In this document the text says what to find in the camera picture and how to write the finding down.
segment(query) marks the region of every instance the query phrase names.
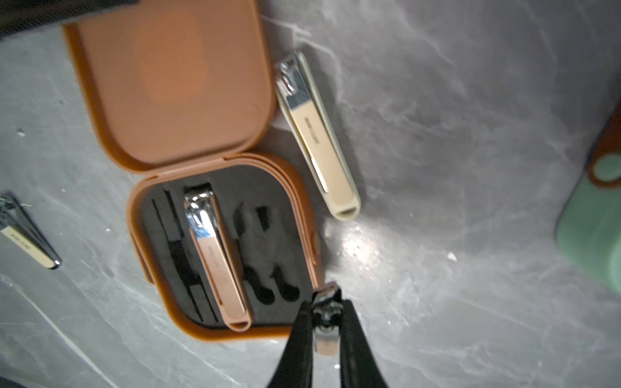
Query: open case lid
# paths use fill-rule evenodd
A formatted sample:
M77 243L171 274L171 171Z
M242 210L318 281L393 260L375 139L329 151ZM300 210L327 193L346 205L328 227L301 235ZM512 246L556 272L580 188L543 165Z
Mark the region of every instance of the open case lid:
M153 173L233 155L274 111L254 0L141 0L65 27L99 142Z

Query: orange case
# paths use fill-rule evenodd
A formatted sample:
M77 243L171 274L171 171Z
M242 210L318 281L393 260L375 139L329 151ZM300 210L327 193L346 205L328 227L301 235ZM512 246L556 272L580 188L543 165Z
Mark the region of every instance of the orange case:
M144 174L127 225L147 281L173 321L200 340L286 336L291 328L209 329L182 313L142 225L140 203L158 183L236 165L261 168L293 209L313 287L324 283L311 202L284 158L249 152L275 108L271 65L253 0L142 0L65 26L65 38L101 147Z
M603 189L616 189L621 186L621 178L606 182L599 179L595 174L597 162L604 156L614 153L621 153L621 103L617 104L591 152L586 174L593 185Z

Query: green container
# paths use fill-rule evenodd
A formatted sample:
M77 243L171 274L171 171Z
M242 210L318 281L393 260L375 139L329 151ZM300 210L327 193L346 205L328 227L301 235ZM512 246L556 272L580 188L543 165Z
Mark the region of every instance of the green container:
M565 258L621 294L621 186L589 179L618 181L621 154L604 155L589 168L559 219L556 242Z

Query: marble surface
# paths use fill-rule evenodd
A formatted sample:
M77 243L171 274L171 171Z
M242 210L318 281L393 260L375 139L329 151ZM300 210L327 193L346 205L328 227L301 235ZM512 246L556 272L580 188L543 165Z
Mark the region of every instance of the marble surface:
M327 278L391 387L613 387L621 297L555 222L619 93L621 2L260 2L274 59L304 46L358 183L331 219L292 135ZM0 187L64 258L0 243L0 375L27 387L264 387L284 341L210 345L167 317L125 227L139 181L99 148L57 28L0 43ZM315 386L338 386L336 359Z

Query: silver nail clipper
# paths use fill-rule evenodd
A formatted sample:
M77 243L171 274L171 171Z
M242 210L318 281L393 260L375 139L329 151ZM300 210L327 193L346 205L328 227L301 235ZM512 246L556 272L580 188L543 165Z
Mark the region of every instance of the silver nail clipper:
M304 54L294 51L276 64L276 94L330 213L354 219L360 196L319 96Z

